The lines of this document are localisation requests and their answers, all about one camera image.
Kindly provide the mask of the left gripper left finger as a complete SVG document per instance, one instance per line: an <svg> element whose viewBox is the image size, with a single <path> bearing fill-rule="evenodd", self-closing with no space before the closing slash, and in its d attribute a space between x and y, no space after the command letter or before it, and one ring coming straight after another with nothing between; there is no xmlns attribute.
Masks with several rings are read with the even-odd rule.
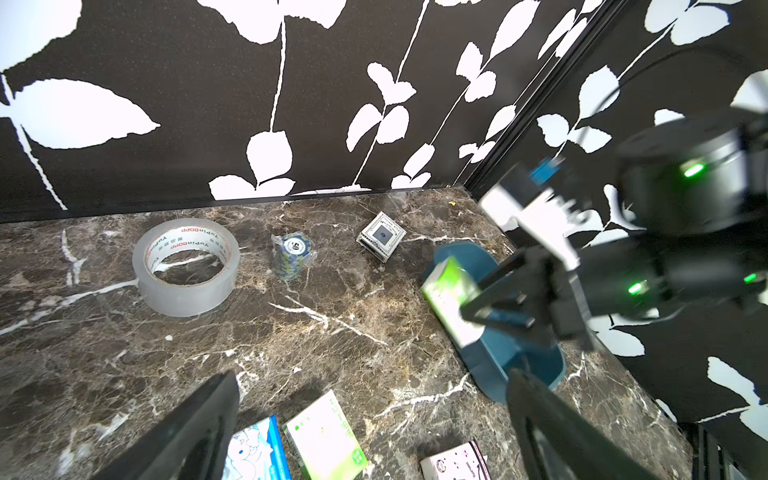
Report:
<svg viewBox="0 0 768 480"><path fill-rule="evenodd" d="M232 371L210 377L96 479L220 479L234 434L239 387Z"/></svg>

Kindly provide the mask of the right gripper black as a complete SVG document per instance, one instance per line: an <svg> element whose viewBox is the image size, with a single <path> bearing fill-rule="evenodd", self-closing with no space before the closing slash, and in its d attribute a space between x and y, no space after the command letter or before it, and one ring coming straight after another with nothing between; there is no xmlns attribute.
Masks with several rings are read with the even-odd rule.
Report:
<svg viewBox="0 0 768 480"><path fill-rule="evenodd" d="M561 341L594 349L591 312L575 272L542 247L522 249L479 282L473 322L549 348Z"/></svg>

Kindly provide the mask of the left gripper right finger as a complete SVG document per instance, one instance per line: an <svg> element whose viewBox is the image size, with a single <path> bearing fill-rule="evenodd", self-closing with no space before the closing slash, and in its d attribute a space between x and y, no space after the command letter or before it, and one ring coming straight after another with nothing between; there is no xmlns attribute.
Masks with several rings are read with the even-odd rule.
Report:
<svg viewBox="0 0 768 480"><path fill-rule="evenodd" d="M508 373L506 405L530 479L653 479L547 385Z"/></svg>

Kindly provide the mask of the green tissue pack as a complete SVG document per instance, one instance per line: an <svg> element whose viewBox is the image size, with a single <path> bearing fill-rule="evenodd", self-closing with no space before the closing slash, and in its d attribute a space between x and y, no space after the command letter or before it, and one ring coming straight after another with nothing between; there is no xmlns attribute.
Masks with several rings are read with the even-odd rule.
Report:
<svg viewBox="0 0 768 480"><path fill-rule="evenodd" d="M305 479L356 479L369 465L333 391L290 419L283 431Z"/></svg>
<svg viewBox="0 0 768 480"><path fill-rule="evenodd" d="M454 257L435 266L421 291L458 349L480 339L485 327L466 321L460 312L465 303L480 294L480 288Z"/></svg>

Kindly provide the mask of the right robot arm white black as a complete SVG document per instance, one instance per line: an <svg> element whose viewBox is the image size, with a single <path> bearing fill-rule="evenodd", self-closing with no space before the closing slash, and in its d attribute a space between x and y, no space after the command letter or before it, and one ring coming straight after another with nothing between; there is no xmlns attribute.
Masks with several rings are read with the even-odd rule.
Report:
<svg viewBox="0 0 768 480"><path fill-rule="evenodd" d="M549 346L588 342L587 323L643 321L664 305L731 302L767 292L767 118L728 110L648 128L618 148L618 197L637 232L579 254L543 212L551 191L521 166L482 198L538 241L503 261L465 303L463 319Z"/></svg>

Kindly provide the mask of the teal storage box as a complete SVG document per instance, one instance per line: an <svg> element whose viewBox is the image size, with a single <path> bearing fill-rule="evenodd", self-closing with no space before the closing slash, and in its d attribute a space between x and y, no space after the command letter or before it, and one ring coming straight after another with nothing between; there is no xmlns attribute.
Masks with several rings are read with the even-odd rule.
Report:
<svg viewBox="0 0 768 480"><path fill-rule="evenodd" d="M424 272L424 282L435 266L448 257L454 257L475 282L498 265L484 248L475 243L449 243L435 251L432 263ZM485 330L480 339L463 349L458 349L451 341L474 382L490 400L501 404L506 402L508 372L512 369L531 373L551 389L564 378L566 362L560 347L530 345L498 329L483 326Z"/></svg>

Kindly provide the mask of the small white square box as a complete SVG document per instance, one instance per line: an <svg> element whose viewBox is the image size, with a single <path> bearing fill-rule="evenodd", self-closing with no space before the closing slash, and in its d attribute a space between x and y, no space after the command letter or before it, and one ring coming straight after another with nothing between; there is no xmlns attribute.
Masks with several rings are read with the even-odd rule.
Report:
<svg viewBox="0 0 768 480"><path fill-rule="evenodd" d="M379 212L358 234L356 241L379 261L386 263L405 235L403 227L384 212Z"/></svg>

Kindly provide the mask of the blue Cinnamoroll tissue pack back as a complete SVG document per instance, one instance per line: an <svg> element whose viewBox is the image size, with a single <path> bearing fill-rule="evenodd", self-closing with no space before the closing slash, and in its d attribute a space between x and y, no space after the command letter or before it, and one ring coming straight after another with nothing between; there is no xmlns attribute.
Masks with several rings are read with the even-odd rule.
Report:
<svg viewBox="0 0 768 480"><path fill-rule="evenodd" d="M233 435L228 445L222 479L291 479L275 415Z"/></svg>

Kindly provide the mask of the pink Kuromi tissue pack left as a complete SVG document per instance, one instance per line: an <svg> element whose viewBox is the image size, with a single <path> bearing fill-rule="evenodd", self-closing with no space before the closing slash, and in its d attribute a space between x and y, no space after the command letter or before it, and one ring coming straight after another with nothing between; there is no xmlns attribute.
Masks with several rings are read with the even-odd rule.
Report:
<svg viewBox="0 0 768 480"><path fill-rule="evenodd" d="M420 461L425 480L491 480L475 440L429 456Z"/></svg>

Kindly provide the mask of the green tissue pack back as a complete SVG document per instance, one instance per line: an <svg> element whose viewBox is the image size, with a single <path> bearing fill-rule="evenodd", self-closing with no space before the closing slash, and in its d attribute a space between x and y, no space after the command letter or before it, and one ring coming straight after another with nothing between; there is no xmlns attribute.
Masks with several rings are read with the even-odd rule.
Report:
<svg viewBox="0 0 768 480"><path fill-rule="evenodd" d="M369 465L333 391L290 419L283 431L305 479L356 479Z"/></svg>

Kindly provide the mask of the clear tape roll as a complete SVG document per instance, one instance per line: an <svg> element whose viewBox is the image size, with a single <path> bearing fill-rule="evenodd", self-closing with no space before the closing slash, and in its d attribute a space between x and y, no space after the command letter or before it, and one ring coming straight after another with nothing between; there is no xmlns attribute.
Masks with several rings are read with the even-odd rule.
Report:
<svg viewBox="0 0 768 480"><path fill-rule="evenodd" d="M146 232L132 253L141 298L170 317L192 317L222 304L233 292L239 244L225 227L180 218Z"/></svg>

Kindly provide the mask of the small blue wrapped roll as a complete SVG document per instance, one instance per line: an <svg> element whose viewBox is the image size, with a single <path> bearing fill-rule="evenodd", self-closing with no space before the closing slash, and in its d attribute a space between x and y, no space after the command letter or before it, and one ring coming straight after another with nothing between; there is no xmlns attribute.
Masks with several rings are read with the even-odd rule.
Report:
<svg viewBox="0 0 768 480"><path fill-rule="evenodd" d="M311 265L317 250L311 239L303 232L285 236L272 235L273 273L283 281L291 281Z"/></svg>

